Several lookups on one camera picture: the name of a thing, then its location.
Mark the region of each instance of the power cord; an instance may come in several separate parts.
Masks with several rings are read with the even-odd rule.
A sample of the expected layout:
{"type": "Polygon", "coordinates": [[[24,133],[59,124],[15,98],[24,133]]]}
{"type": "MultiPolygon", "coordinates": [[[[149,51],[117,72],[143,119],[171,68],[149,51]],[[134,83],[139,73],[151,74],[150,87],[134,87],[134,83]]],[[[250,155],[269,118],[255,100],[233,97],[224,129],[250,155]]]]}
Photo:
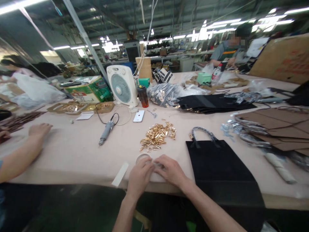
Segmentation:
{"type": "MultiPolygon", "coordinates": [[[[97,115],[98,115],[98,117],[99,117],[101,123],[107,124],[107,123],[105,123],[105,122],[102,121],[102,119],[101,119],[101,117],[100,117],[100,115],[99,115],[99,113],[98,113],[98,108],[97,108],[97,105],[98,105],[98,104],[101,104],[101,102],[100,102],[100,103],[97,103],[97,104],[95,105],[96,110],[97,110],[97,115]]],[[[131,119],[131,112],[130,112],[130,109],[129,109],[128,106],[124,106],[124,105],[115,105],[115,106],[118,106],[118,107],[114,110],[114,114],[113,114],[113,116],[112,116],[112,118],[111,118],[110,120],[112,120],[113,117],[115,116],[115,114],[117,114],[117,115],[118,115],[118,120],[117,120],[117,122],[115,123],[115,125],[116,125],[116,126],[123,126],[123,125],[125,125],[126,123],[128,123],[128,122],[130,121],[130,119],[131,119]],[[129,119],[128,119],[125,123],[118,125],[117,123],[118,123],[118,121],[119,121],[120,116],[119,116],[118,113],[116,113],[116,110],[118,110],[120,107],[126,107],[126,108],[129,110],[129,119]]]]}

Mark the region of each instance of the small metal parts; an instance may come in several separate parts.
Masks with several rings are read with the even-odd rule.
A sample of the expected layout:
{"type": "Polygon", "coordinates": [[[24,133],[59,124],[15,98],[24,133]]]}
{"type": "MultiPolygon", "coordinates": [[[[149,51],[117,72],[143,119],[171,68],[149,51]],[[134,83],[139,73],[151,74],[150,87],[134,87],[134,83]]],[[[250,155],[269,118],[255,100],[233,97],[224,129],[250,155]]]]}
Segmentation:
{"type": "Polygon", "coordinates": [[[150,110],[147,110],[148,112],[150,112],[151,113],[151,115],[153,115],[154,116],[154,119],[156,119],[157,118],[157,114],[156,113],[153,113],[153,112],[151,112],[150,110]]]}
{"type": "Polygon", "coordinates": [[[176,129],[173,127],[173,124],[166,122],[166,126],[164,127],[163,124],[156,123],[147,131],[146,138],[140,141],[142,147],[139,151],[142,151],[149,146],[152,146],[150,148],[151,150],[161,149],[161,145],[166,144],[165,138],[167,136],[175,140],[176,129]]]}

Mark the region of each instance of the cardboard box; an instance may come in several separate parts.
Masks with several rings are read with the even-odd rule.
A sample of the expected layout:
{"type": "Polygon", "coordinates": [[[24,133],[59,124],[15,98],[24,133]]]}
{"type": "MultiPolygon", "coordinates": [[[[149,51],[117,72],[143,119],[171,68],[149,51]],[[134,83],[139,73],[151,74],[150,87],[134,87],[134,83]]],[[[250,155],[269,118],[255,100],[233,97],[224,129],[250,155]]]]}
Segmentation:
{"type": "Polygon", "coordinates": [[[80,103],[99,103],[113,101],[113,95],[101,76],[94,76],[89,84],[65,87],[80,103]]]}
{"type": "Polygon", "coordinates": [[[303,84],[309,80],[308,41],[309,33],[271,40],[250,75],[303,84]]]}

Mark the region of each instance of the hand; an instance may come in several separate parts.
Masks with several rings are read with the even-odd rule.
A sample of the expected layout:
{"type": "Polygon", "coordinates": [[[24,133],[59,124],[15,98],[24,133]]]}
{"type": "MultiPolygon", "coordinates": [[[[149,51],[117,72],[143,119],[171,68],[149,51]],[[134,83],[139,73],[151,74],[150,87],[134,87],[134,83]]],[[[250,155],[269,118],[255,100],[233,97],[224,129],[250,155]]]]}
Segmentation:
{"type": "Polygon", "coordinates": [[[228,65],[233,65],[233,64],[235,63],[235,61],[236,61],[236,58],[235,58],[235,57],[230,58],[230,59],[228,60],[228,65]]]}
{"type": "Polygon", "coordinates": [[[133,167],[129,176],[129,184],[127,195],[134,200],[138,200],[145,191],[150,179],[150,175],[154,170],[154,164],[151,163],[151,158],[143,158],[133,167]]]}
{"type": "Polygon", "coordinates": [[[172,185],[182,188],[183,185],[189,180],[184,174],[182,168],[179,166],[179,163],[172,158],[161,155],[159,158],[155,159],[155,163],[160,163],[164,166],[165,169],[156,167],[154,172],[160,174],[167,182],[172,185]]]}
{"type": "Polygon", "coordinates": [[[51,128],[52,125],[48,123],[33,125],[29,129],[29,137],[36,137],[41,139],[50,132],[51,128]]]}
{"type": "Polygon", "coordinates": [[[11,134],[8,131],[4,130],[4,131],[0,132],[0,138],[1,137],[5,138],[5,139],[9,139],[11,137],[11,134]]]}

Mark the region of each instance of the plastic bottle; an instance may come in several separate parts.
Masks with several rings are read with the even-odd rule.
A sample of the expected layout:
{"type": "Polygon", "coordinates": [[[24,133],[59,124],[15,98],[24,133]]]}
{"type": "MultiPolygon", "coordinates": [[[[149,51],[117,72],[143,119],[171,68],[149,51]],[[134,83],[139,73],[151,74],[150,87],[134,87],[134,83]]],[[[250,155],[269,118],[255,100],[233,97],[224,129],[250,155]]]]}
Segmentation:
{"type": "Polygon", "coordinates": [[[222,76],[222,64],[219,64],[219,66],[213,71],[211,76],[211,85],[217,85],[221,76],[222,76]]]}

